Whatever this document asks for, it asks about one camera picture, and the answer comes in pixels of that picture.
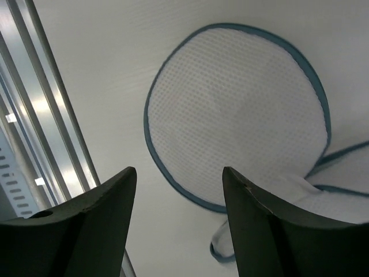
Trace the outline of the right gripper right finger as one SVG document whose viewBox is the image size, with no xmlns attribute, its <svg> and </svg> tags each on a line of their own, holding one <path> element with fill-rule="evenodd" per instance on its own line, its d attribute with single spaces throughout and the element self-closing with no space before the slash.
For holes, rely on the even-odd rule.
<svg viewBox="0 0 369 277">
<path fill-rule="evenodd" d="M 303 210 L 231 167 L 222 180 L 239 276 L 368 276 L 368 223 Z"/>
</svg>

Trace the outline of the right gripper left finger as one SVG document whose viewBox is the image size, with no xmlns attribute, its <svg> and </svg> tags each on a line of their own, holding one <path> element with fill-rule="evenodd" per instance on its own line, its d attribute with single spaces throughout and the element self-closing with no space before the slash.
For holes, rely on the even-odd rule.
<svg viewBox="0 0 369 277">
<path fill-rule="evenodd" d="M 1 222 L 1 276 L 119 276 L 136 184 L 127 167 L 56 207 Z"/>
</svg>

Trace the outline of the white mesh laundry bag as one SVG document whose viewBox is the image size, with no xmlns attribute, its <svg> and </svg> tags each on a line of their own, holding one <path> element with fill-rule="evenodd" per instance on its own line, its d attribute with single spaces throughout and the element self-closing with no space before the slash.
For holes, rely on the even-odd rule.
<svg viewBox="0 0 369 277">
<path fill-rule="evenodd" d="M 306 57 L 256 27 L 219 23 L 168 56 L 144 109 L 148 150 L 169 184 L 225 213 L 222 171 L 318 215 L 368 222 L 368 142 L 326 153 L 330 109 Z"/>
</svg>

